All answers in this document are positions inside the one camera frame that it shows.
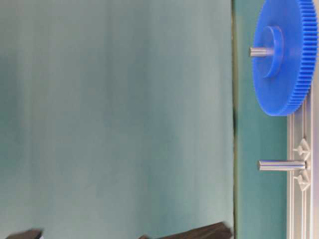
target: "blue gear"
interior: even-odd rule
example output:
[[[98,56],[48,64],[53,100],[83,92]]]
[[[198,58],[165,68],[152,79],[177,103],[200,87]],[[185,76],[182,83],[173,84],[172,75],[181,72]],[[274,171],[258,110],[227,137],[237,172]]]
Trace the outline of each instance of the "blue gear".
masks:
[[[254,47],[271,51],[254,57],[258,102],[271,116],[295,112],[311,86],[317,58],[317,17],[312,0],[266,0],[257,23]]]

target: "metal shaft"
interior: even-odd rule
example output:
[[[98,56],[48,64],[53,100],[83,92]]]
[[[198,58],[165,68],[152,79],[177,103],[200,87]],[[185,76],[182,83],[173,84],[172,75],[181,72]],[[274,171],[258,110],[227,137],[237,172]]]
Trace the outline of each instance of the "metal shaft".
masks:
[[[264,57],[272,55],[272,50],[266,47],[250,47],[249,55],[250,57]]]
[[[258,162],[260,171],[294,171],[306,169],[304,161],[262,160]]]

